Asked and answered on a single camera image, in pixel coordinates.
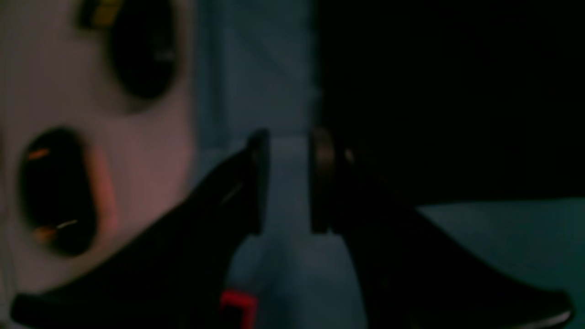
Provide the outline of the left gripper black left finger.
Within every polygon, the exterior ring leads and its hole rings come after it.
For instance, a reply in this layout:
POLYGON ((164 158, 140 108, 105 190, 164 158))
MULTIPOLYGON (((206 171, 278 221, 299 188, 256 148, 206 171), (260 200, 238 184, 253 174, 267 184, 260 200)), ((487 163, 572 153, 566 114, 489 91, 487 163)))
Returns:
POLYGON ((269 160, 269 131, 255 131, 109 260, 46 293, 19 294, 12 320, 32 329, 220 329, 232 258, 261 233, 269 160))

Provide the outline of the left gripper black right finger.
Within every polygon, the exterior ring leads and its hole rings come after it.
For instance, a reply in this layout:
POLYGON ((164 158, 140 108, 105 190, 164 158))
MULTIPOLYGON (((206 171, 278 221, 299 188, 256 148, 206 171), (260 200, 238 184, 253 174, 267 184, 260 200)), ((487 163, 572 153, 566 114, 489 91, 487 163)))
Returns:
POLYGON ((562 329, 562 290, 509 277, 463 248, 359 166, 330 131, 309 135, 311 229, 342 237, 369 329, 562 329))

